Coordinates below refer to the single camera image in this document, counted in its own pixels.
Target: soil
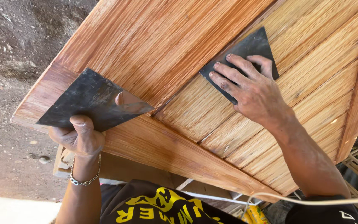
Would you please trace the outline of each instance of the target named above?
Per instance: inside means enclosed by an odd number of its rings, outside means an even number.
[[[10,123],[28,90],[96,0],[0,0],[0,197],[59,201],[67,180],[52,175],[57,144]],[[41,156],[51,161],[42,164]]]

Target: small stone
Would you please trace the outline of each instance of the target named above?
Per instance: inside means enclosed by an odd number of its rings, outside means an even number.
[[[41,156],[41,158],[39,158],[39,162],[42,163],[42,164],[47,164],[49,163],[51,159],[47,156]]]

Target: fingernail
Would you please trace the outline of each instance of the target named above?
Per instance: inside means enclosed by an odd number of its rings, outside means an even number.
[[[85,123],[83,123],[83,122],[81,122],[81,123],[72,122],[72,124],[75,126],[80,126],[80,127],[85,126]]]

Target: white cable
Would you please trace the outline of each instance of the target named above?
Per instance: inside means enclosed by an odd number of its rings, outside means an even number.
[[[291,198],[286,198],[283,196],[279,196],[279,195],[274,195],[271,193],[255,193],[253,195],[251,195],[247,201],[247,205],[246,208],[244,209],[244,213],[247,211],[249,203],[251,202],[251,200],[257,196],[270,196],[270,197],[274,197],[274,198],[278,198],[280,200],[284,200],[284,201],[289,201],[289,202],[293,202],[296,204],[300,204],[300,205],[349,205],[349,204],[358,204],[358,198],[351,198],[351,199],[337,199],[337,200],[324,200],[324,201],[300,201],[300,200],[296,200],[296,199],[291,199]]]

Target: hand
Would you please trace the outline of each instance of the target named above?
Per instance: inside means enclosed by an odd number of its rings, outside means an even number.
[[[273,80],[271,60],[260,55],[248,56],[245,60],[234,54],[228,54],[226,60],[244,71],[248,77],[219,62],[214,64],[214,69],[238,85],[213,71],[209,76],[238,101],[238,104],[233,106],[236,111],[268,130],[280,126],[294,116],[293,110],[284,102]],[[261,73],[251,62],[261,65]]]
[[[74,129],[50,127],[49,136],[76,157],[95,158],[103,149],[105,136],[93,129],[92,120],[85,115],[74,115],[70,118]]]

